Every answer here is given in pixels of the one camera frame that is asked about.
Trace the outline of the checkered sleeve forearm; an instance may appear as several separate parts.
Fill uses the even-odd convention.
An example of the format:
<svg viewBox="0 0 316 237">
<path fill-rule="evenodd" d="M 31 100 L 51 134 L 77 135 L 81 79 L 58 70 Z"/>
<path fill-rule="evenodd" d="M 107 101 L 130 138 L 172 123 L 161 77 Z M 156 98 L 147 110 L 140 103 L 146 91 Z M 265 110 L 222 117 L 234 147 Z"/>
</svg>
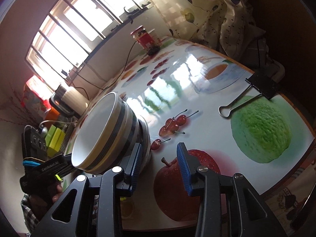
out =
<svg viewBox="0 0 316 237">
<path fill-rule="evenodd" d="M 31 234 L 40 222 L 32 212 L 31 203 L 28 194 L 24 194 L 21 200 L 21 208 L 23 211 L 25 225 Z"/>
</svg>

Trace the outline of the person's left hand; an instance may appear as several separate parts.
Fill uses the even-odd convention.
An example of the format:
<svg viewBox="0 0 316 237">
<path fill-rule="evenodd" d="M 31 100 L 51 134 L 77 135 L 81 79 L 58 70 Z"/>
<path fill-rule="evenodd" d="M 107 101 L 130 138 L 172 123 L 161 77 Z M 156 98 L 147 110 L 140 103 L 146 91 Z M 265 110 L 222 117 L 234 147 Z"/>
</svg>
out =
<svg viewBox="0 0 316 237">
<path fill-rule="evenodd" d="M 31 194 L 29 196 L 29 202 L 36 218 L 41 220 L 62 194 L 63 189 L 60 182 L 56 182 L 47 187 L 41 195 Z"/>
</svg>

